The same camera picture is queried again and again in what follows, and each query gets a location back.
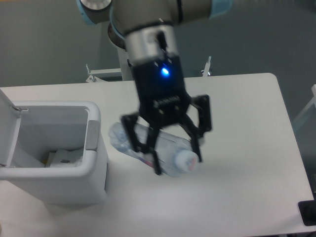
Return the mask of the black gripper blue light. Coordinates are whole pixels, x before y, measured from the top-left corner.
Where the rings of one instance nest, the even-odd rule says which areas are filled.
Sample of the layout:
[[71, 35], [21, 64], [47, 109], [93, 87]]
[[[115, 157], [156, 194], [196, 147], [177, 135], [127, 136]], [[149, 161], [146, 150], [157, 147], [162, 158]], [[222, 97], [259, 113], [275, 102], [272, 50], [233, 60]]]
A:
[[[180, 124], [190, 137], [192, 151], [202, 162], [199, 141], [212, 130], [210, 97], [207, 94], [191, 97], [186, 89], [179, 56], [155, 59], [131, 67], [139, 97], [139, 112], [121, 117], [131, 148], [152, 158], [156, 175], [162, 170], [155, 150], [159, 131], [163, 127]], [[189, 106], [197, 110], [198, 126], [187, 114]], [[135, 132], [138, 117], [148, 124], [147, 140], [142, 143]]]

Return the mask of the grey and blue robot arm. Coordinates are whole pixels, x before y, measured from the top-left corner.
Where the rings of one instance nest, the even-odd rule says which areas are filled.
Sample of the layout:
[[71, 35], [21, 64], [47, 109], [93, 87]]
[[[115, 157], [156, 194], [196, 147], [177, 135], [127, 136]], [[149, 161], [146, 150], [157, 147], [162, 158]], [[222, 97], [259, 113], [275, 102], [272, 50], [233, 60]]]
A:
[[174, 27], [227, 13], [231, 0], [79, 0], [83, 18], [92, 24], [110, 22], [123, 41], [139, 98], [138, 111], [121, 122], [132, 149], [148, 155], [154, 171], [162, 166], [156, 151], [163, 128], [179, 125], [190, 137], [193, 152], [211, 131], [207, 94], [186, 91]]

